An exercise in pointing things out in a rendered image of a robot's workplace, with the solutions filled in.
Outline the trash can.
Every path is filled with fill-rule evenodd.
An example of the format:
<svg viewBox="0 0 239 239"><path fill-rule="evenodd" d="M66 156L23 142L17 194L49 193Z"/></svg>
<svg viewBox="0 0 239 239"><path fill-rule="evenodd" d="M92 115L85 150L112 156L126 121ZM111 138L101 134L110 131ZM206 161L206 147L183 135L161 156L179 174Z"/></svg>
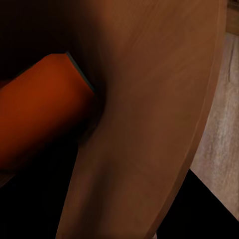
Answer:
<svg viewBox="0 0 239 239"><path fill-rule="evenodd" d="M0 0L0 81L70 51L102 95L64 134L78 154L55 239L154 237L208 120L226 18L227 0Z"/></svg>

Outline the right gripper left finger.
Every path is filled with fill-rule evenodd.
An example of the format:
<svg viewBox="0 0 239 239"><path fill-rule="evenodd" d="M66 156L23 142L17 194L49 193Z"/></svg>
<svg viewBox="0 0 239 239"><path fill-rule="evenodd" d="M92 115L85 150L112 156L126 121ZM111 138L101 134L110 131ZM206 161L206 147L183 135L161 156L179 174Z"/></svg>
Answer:
<svg viewBox="0 0 239 239"><path fill-rule="evenodd" d="M63 135L0 188L0 239L55 239L77 154Z"/></svg>

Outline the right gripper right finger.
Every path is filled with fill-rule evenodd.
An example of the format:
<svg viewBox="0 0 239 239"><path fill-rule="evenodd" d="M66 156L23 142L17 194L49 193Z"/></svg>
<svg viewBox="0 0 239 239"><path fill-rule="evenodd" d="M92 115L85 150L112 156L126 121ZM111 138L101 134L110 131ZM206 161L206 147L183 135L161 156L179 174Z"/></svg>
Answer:
<svg viewBox="0 0 239 239"><path fill-rule="evenodd" d="M190 170L157 239L239 239L239 221Z"/></svg>

